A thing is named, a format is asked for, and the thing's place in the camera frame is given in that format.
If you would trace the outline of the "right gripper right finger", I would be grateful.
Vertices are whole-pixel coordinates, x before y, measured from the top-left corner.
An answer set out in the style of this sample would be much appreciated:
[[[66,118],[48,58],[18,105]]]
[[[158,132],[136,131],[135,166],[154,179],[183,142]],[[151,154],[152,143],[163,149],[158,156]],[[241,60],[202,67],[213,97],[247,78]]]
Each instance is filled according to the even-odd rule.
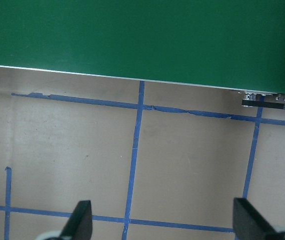
[[[278,235],[246,198],[233,199],[232,228],[238,240],[274,240]]]

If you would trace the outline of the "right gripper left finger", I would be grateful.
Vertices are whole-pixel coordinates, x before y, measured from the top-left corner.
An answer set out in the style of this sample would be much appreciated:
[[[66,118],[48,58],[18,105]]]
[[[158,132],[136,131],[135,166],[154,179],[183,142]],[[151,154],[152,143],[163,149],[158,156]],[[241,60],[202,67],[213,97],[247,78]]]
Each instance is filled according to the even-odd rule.
[[[90,200],[77,203],[59,238],[62,240],[90,240],[93,234],[93,216]]]

